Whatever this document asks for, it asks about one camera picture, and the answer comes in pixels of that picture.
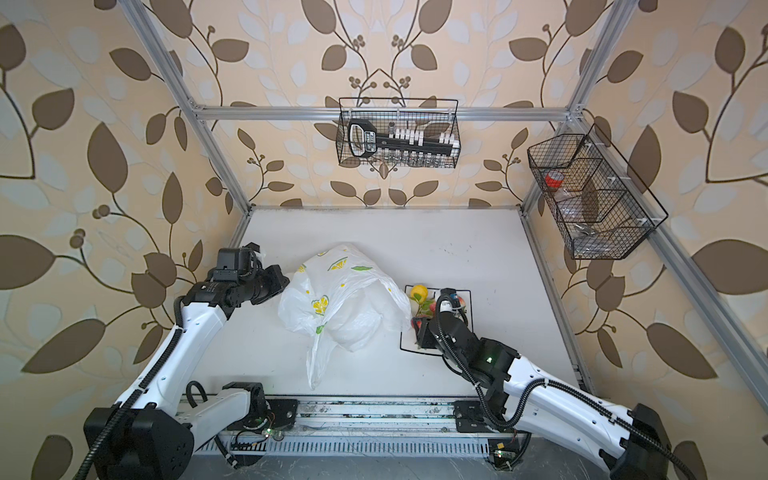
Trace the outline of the yellow fake lemon with leaves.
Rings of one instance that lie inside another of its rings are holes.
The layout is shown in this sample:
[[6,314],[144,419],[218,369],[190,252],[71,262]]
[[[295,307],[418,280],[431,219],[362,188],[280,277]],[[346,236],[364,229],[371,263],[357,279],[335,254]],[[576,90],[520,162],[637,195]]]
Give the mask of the yellow fake lemon with leaves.
[[433,315],[434,297],[426,286],[414,285],[409,293],[413,317],[430,318]]

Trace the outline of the white plastic bag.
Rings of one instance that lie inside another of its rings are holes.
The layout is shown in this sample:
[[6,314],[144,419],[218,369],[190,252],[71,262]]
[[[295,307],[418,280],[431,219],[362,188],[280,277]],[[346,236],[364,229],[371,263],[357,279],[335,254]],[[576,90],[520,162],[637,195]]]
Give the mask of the white plastic bag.
[[359,351],[379,330],[398,331],[411,313],[411,300],[396,282],[344,243],[302,262],[278,305],[288,331],[312,338],[306,360],[310,389],[320,385],[336,348]]

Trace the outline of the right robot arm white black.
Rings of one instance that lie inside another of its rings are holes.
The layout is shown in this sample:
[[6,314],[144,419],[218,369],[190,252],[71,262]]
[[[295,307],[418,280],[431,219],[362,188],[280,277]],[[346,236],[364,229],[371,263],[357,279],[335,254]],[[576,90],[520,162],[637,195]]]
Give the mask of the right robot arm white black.
[[423,285],[408,289],[419,347],[439,351],[445,365],[478,398],[486,428],[538,435],[601,467],[612,479],[681,479],[694,471],[674,452],[655,410],[602,400],[547,373],[516,349],[480,338],[459,292]]

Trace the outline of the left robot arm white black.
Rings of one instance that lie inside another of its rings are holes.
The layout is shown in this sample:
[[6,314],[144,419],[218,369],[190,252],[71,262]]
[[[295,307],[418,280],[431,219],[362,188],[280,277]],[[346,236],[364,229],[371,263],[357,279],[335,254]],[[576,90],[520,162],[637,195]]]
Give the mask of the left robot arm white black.
[[223,248],[204,281],[174,301],[175,324],[149,364],[109,408],[96,408],[84,423],[89,447],[75,478],[177,479],[197,450],[227,426],[254,417],[270,421],[257,382],[231,382],[214,399],[179,414],[182,396],[195,388],[192,375],[233,312],[260,305],[289,284],[277,265],[264,266],[256,243]]

